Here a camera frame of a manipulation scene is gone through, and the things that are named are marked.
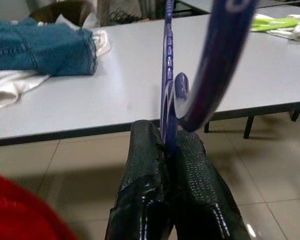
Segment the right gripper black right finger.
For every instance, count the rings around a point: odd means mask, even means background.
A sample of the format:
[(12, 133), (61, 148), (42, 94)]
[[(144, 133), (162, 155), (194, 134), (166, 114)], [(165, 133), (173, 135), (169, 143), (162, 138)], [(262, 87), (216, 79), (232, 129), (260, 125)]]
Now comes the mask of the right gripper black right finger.
[(170, 170), (171, 208), (179, 240), (250, 239), (228, 185), (195, 132), (178, 132)]

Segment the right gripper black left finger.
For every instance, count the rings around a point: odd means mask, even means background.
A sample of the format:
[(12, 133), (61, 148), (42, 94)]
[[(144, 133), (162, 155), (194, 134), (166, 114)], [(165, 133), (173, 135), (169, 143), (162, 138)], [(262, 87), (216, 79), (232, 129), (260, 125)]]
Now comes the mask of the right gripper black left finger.
[(125, 171), (110, 210), (105, 239), (167, 240), (169, 174), (159, 129), (149, 120), (131, 125)]

